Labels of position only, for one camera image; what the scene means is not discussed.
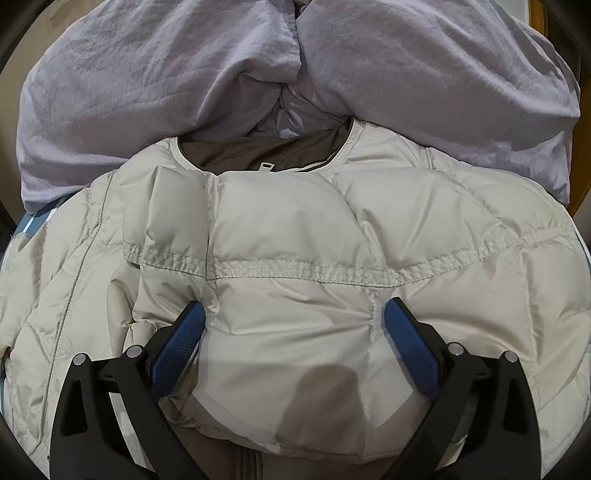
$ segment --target blue textured pad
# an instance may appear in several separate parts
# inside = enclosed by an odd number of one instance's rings
[[[439,365],[400,305],[392,299],[384,310],[386,330],[419,391],[435,400],[439,395]]]
[[[205,330],[205,310],[200,303],[186,312],[181,322],[164,345],[151,371],[153,398],[170,395],[183,368],[191,358]]]

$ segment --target beige wall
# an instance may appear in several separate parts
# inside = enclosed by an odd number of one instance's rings
[[[0,74],[0,202],[18,223],[24,213],[21,181],[15,154],[18,99],[27,73],[43,52],[75,20],[101,0],[58,0],[50,5],[25,34]]]

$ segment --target folded fabric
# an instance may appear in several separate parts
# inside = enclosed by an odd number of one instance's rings
[[[106,0],[23,86],[25,208],[76,192],[171,135],[246,135],[299,68],[291,0]]]
[[[260,131],[289,137],[354,116],[568,202],[579,87],[552,44],[495,0],[313,0],[297,31],[304,65]]]

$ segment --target cream puffer jacket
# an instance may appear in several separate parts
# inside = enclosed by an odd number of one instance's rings
[[[519,355],[544,471],[589,411],[590,275],[564,208],[530,180],[362,122],[306,173],[216,176],[163,140],[16,237],[0,283],[5,417],[45,473],[72,357],[145,344],[194,299],[206,332],[162,407],[189,449],[250,447],[265,479],[345,478],[387,458],[381,473],[404,447],[428,399],[385,334],[394,296],[446,342]],[[273,476],[271,454],[293,464]]]

